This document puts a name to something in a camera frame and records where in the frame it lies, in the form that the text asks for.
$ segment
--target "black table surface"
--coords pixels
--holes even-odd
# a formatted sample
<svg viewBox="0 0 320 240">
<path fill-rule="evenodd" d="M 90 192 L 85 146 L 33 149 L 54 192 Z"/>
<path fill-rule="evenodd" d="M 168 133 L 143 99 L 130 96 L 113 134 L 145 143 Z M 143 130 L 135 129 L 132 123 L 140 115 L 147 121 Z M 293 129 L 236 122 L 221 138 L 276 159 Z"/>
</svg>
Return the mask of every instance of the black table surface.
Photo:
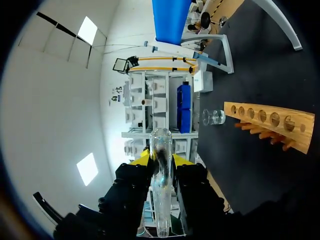
<svg viewBox="0 0 320 240">
<path fill-rule="evenodd" d="M 213 91 L 201 93 L 201 113 L 204 109 L 223 110 L 224 102 L 236 102 L 315 114 L 307 155 L 295 149 L 283 152 L 282 143 L 270 145 L 270 139 L 260 140 L 258 135 L 235 128 L 238 119 L 227 116 L 225 124 L 204 126 L 200 115 L 198 154 L 232 209 L 242 214 L 265 201 L 277 201 L 318 171 L 320 78 L 311 48 L 299 29 L 295 31 L 301 51 L 294 51 L 272 18 L 246 0 L 220 31 L 228 37 L 234 73 L 211 66 L 207 69 L 213 73 Z M 219 41 L 213 41 L 204 52 L 225 63 Z"/>
</svg>

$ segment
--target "white box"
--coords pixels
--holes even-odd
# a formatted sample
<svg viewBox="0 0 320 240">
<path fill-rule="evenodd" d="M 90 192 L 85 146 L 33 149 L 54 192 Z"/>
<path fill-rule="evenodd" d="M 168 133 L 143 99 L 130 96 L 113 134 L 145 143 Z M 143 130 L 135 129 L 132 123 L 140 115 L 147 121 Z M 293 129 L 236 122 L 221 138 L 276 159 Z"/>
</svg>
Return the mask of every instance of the white box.
<svg viewBox="0 0 320 240">
<path fill-rule="evenodd" d="M 132 112 L 130 107 L 125 108 L 125 123 L 132 123 Z"/>
<path fill-rule="evenodd" d="M 153 98 L 153 112 L 165 113 L 167 111 L 167 99 L 165 97 Z"/>
<path fill-rule="evenodd" d="M 143 112 L 140 109 L 132 109 L 132 124 L 138 125 L 143 121 Z"/>
<path fill-rule="evenodd" d="M 133 143 L 133 140 L 128 140 L 124 143 L 124 152 L 126 156 L 132 155 L 132 147 L 131 147 L 132 143 Z"/>
<path fill-rule="evenodd" d="M 199 70 L 193 76 L 193 91 L 207 93 L 214 90 L 213 76 L 210 71 Z"/>
<path fill-rule="evenodd" d="M 166 80 L 165 79 L 153 79 L 153 90 L 150 95 L 153 94 L 165 94 L 166 93 Z"/>
<path fill-rule="evenodd" d="M 131 95 L 130 102 L 132 107 L 142 106 L 141 101 L 144 99 L 144 95 L 142 92 L 132 91 L 130 92 L 130 95 Z"/>
<path fill-rule="evenodd" d="M 187 151 L 187 140 L 185 139 L 177 139 L 175 140 L 175 153 L 185 153 Z"/>
<path fill-rule="evenodd" d="M 144 143 L 141 139 L 133 141 L 132 157 L 139 158 L 140 154 L 144 151 Z"/>
<path fill-rule="evenodd" d="M 153 116 L 153 128 L 165 128 L 166 117 L 165 116 Z"/>
<path fill-rule="evenodd" d="M 196 4 L 198 4 L 199 11 L 201 12 L 204 9 L 204 2 L 202 0 L 196 0 Z"/>
<path fill-rule="evenodd" d="M 130 75 L 130 88 L 140 89 L 142 88 L 143 79 L 141 74 L 131 74 Z"/>
</svg>

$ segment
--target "white chair leg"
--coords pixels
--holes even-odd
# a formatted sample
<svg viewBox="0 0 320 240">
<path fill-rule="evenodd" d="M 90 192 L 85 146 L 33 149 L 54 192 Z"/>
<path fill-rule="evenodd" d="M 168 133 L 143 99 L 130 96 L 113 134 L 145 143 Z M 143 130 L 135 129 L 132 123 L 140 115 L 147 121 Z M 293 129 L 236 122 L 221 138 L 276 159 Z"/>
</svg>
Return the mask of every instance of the white chair leg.
<svg viewBox="0 0 320 240">
<path fill-rule="evenodd" d="M 302 45 L 297 37 L 297 34 L 286 16 L 278 8 L 278 6 L 272 0 L 252 0 L 260 8 L 262 8 L 269 16 L 279 25 L 285 35 L 289 38 L 294 50 L 298 51 L 302 49 Z"/>
</svg>

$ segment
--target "ceiling light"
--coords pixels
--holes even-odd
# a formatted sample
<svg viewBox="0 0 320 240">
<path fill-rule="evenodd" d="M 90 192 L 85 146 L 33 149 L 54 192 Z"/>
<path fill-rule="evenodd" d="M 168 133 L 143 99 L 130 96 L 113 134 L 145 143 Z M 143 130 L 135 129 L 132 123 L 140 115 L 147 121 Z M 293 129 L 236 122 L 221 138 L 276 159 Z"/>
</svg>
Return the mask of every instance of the ceiling light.
<svg viewBox="0 0 320 240">
<path fill-rule="evenodd" d="M 84 159 L 76 164 L 84 185 L 89 183 L 97 176 L 98 168 L 93 153 L 90 153 Z"/>
<path fill-rule="evenodd" d="M 83 23 L 78 32 L 78 36 L 85 40 L 88 44 L 92 45 L 95 40 L 98 27 L 88 18 L 84 18 Z"/>
</svg>

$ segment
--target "blue bin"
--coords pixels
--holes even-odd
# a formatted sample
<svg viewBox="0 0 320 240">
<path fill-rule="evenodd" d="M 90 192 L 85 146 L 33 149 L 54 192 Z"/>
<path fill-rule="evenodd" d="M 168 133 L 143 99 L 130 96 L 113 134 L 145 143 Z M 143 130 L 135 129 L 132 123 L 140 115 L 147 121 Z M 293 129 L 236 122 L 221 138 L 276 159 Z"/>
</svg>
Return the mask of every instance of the blue bin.
<svg viewBox="0 0 320 240">
<path fill-rule="evenodd" d="M 179 45 L 191 0 L 152 0 L 155 39 Z"/>
<path fill-rule="evenodd" d="M 182 134 L 190 133 L 190 109 L 177 109 L 177 127 Z"/>
<path fill-rule="evenodd" d="M 191 86 L 181 85 L 176 90 L 176 102 L 178 109 L 191 108 Z"/>
</svg>

